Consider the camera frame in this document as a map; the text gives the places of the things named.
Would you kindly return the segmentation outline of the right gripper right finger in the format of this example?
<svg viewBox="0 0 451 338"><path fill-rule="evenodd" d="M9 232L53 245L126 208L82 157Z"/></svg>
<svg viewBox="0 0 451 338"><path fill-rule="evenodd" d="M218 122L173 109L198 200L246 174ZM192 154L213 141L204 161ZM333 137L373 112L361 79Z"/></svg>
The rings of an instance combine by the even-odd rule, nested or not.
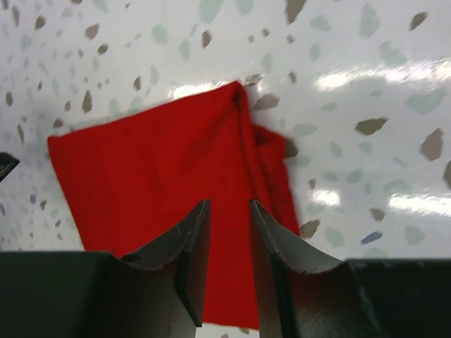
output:
<svg viewBox="0 0 451 338"><path fill-rule="evenodd" d="M340 261L249 204L261 337L449 337L450 261Z"/></svg>

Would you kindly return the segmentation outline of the red t shirt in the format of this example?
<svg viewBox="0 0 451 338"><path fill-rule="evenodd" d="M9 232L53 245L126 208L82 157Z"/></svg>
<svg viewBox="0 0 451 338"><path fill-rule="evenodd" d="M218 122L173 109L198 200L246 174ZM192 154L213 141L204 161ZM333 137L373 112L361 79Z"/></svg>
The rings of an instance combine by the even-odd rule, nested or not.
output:
<svg viewBox="0 0 451 338"><path fill-rule="evenodd" d="M252 122L239 82L47 142L87 250L124 256L210 200L204 320L258 328L249 203L299 225L285 138Z"/></svg>

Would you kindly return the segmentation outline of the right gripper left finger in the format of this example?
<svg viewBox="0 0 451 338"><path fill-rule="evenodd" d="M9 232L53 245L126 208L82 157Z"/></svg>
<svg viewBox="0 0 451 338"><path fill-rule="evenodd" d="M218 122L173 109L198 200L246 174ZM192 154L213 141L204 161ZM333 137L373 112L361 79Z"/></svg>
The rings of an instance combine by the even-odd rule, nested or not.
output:
<svg viewBox="0 0 451 338"><path fill-rule="evenodd" d="M202 326L210 208L116 258L100 251L1 254L2 337L194 337Z"/></svg>

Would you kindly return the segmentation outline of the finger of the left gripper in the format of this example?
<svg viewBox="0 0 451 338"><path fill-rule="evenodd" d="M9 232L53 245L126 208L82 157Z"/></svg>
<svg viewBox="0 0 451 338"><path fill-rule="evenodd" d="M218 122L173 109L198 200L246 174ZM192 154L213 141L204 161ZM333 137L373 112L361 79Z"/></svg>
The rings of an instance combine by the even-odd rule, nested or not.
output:
<svg viewBox="0 0 451 338"><path fill-rule="evenodd" d="M2 182L11 171L20 163L14 156L6 153L0 153L0 182Z"/></svg>

